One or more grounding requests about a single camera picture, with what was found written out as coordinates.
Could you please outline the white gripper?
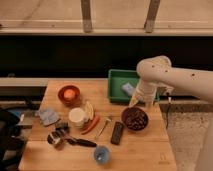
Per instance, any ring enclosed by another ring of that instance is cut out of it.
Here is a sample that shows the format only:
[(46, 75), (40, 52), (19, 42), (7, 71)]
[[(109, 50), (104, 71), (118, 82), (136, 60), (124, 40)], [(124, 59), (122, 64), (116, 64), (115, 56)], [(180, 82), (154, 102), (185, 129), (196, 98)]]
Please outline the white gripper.
[(140, 80), (136, 86), (136, 95), (133, 95), (129, 106), (134, 107), (139, 100), (145, 102), (145, 107), (151, 109), (153, 107), (153, 100), (155, 99), (157, 86), (151, 82)]

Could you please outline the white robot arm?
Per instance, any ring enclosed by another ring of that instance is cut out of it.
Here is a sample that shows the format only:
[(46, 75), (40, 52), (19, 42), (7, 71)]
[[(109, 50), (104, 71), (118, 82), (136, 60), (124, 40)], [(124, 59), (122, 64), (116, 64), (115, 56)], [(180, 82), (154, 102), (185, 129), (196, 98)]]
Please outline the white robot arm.
[[(136, 71), (140, 79), (130, 106), (139, 101), (152, 106), (159, 84), (181, 89), (213, 104), (213, 71), (172, 67), (166, 56), (143, 59), (137, 64)], [(204, 136), (195, 171), (213, 171), (213, 118)]]

